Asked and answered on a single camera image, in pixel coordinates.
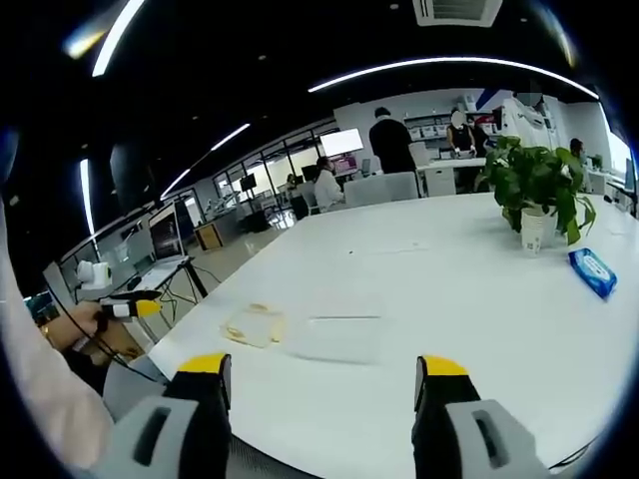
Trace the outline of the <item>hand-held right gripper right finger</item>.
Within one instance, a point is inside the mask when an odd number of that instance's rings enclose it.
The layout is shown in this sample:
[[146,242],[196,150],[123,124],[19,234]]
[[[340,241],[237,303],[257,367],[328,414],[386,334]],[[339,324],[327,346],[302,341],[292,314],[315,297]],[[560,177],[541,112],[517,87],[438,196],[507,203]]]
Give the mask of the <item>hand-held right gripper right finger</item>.
[[534,436],[500,403],[483,400],[467,370],[440,356],[416,360],[411,431],[417,478],[547,478]]

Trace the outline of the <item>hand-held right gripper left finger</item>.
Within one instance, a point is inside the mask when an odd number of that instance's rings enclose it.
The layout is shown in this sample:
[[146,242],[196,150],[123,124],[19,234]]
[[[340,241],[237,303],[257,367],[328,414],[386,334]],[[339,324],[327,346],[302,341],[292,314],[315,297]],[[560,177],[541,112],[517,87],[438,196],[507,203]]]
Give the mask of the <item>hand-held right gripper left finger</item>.
[[120,410],[94,478],[224,478],[232,432],[232,357],[215,352],[183,363],[167,384]]

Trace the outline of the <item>person's left hand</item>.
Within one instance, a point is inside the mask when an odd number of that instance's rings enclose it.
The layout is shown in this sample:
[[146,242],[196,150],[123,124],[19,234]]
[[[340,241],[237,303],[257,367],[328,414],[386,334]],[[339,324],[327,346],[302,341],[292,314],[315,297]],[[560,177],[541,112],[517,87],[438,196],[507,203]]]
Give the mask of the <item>person's left hand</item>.
[[98,333],[98,316],[103,313],[102,305],[96,301],[81,301],[68,313],[71,321],[71,343],[81,338],[94,337]]

